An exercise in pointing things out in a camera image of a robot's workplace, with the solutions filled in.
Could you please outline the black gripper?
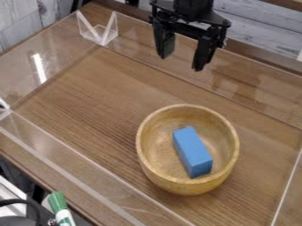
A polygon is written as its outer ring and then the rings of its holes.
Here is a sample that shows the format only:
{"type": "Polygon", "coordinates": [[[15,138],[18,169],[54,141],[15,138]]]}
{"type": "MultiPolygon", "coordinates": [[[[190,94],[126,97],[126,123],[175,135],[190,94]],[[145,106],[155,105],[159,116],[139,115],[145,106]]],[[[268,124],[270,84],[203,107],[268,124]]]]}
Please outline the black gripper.
{"type": "Polygon", "coordinates": [[[225,47],[231,22],[215,13],[214,0],[150,0],[150,5],[158,55],[173,54],[175,33],[198,39],[193,69],[201,72],[225,47]]]}

